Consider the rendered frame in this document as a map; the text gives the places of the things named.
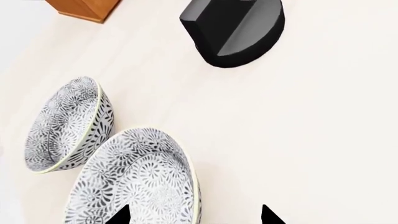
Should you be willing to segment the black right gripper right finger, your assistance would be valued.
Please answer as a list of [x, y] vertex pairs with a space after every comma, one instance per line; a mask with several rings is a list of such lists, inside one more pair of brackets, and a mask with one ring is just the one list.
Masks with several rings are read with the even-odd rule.
[[262, 224], [286, 224], [267, 205], [262, 205], [261, 221]]

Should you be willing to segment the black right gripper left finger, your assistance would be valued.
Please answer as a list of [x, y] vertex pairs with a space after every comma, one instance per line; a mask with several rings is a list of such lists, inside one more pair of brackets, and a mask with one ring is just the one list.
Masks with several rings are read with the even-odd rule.
[[129, 224], [131, 219], [129, 205], [125, 205], [123, 208], [118, 210], [106, 224]]

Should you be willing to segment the black floral patterned bowl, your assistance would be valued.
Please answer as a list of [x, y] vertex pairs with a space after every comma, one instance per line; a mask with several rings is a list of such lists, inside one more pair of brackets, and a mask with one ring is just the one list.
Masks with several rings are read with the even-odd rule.
[[132, 128], [107, 140], [83, 166], [64, 224], [106, 224], [129, 205], [129, 224], [200, 224], [201, 191], [190, 158], [155, 128]]
[[37, 115], [25, 142], [25, 165], [36, 174], [82, 166], [113, 129], [113, 106], [101, 85], [90, 77], [75, 78]]

